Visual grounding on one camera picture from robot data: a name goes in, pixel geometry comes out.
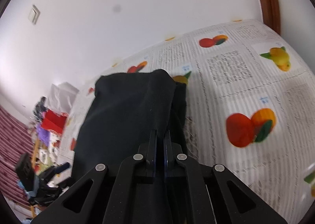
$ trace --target fruit-patterned tablecloth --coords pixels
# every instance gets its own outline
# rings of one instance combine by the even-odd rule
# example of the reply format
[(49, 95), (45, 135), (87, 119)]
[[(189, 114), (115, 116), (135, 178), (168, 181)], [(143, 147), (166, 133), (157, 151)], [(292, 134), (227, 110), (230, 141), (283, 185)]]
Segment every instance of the fruit-patterned tablecloth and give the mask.
[[(188, 83), (190, 155), (201, 164), (225, 165), (288, 223), (297, 223), (314, 200), (315, 76), (294, 49), (260, 22), (229, 22), (145, 49), (102, 75), (156, 69)], [(77, 95), (59, 164), (73, 161), (98, 78)]]

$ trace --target black fabric bag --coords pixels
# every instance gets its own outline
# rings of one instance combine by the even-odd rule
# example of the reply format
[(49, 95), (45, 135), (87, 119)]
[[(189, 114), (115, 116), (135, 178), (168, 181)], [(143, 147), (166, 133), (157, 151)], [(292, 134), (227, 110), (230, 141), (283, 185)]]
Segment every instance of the black fabric bag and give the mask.
[(117, 73), (95, 84), (95, 99), (79, 131), (72, 176), (81, 178), (99, 163), (120, 164), (149, 141), (157, 130), (158, 144), (166, 129), (186, 153), (182, 132), (186, 85), (176, 83), (164, 70)]

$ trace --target light switch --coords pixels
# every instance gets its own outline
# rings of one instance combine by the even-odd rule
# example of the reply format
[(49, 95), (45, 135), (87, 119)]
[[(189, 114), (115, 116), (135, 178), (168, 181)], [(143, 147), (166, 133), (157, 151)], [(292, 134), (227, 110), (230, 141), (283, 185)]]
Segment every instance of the light switch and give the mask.
[(40, 15), (40, 11), (37, 9), (37, 7), (35, 5), (32, 6), (32, 9), (28, 15), (28, 19), (30, 20), (30, 22), (32, 24), (36, 24), (38, 17)]

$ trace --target printed fruit image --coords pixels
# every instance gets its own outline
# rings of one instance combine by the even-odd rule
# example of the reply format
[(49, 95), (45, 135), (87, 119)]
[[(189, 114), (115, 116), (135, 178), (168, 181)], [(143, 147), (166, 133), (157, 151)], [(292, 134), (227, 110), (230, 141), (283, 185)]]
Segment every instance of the printed fruit image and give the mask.
[(252, 142), (264, 141), (274, 126), (276, 115), (270, 108), (256, 111), (251, 119), (234, 113), (226, 119), (227, 137), (234, 146), (245, 147)]
[(220, 45), (227, 41), (228, 37), (226, 35), (218, 35), (215, 36), (213, 39), (204, 38), (199, 40), (199, 45), (201, 47), (207, 48), (212, 47), (214, 45)]
[(192, 72), (189, 71), (187, 72), (184, 76), (175, 76), (173, 77), (172, 79), (175, 81), (175, 82), (179, 82), (179, 83), (183, 83), (183, 84), (188, 84), (188, 78), (190, 76)]
[(228, 37), (226, 35), (218, 35), (213, 38), (216, 45), (222, 44), (227, 41)]
[(315, 171), (313, 171), (311, 174), (309, 174), (308, 176), (304, 178), (304, 181), (307, 182), (308, 184), (312, 184), (314, 180), (315, 180)]
[(95, 91), (95, 89), (92, 88), (92, 87), (90, 87), (89, 90), (88, 90), (88, 95), (89, 95), (90, 93), (94, 92), (94, 91)]
[(315, 197), (315, 185), (311, 186), (311, 195), (312, 197)]
[(204, 38), (199, 40), (199, 45), (204, 48), (212, 47), (213, 45), (215, 45), (215, 41), (213, 39)]
[(276, 125), (276, 115), (270, 108), (263, 108), (252, 115), (251, 121), (255, 127), (255, 142), (262, 142)]
[(76, 144), (77, 144), (77, 141), (74, 139), (74, 138), (72, 138), (72, 141), (71, 141), (71, 144), (70, 144), (70, 150), (74, 150), (74, 148), (76, 147)]
[(291, 68), (290, 56), (286, 52), (285, 47), (273, 47), (270, 49), (269, 53), (264, 53), (260, 55), (266, 59), (272, 60), (277, 67), (282, 71), (288, 71)]
[(254, 140), (254, 126), (251, 120), (241, 113), (226, 119), (226, 133), (230, 143), (236, 147), (246, 147)]
[(127, 73), (136, 73), (142, 70), (146, 65), (148, 64), (147, 61), (141, 62), (137, 67), (136, 66), (131, 66)]

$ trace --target striped curtain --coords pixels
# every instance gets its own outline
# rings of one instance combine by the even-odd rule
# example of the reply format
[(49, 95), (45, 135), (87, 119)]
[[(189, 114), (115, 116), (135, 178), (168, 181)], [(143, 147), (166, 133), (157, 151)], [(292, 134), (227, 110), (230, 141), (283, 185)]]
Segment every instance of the striped curtain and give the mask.
[(0, 189), (2, 194), (23, 206), (29, 206), (22, 189), (17, 186), (15, 165), (19, 157), (28, 152), (32, 155), (33, 143), (27, 126), (12, 117), (0, 106)]

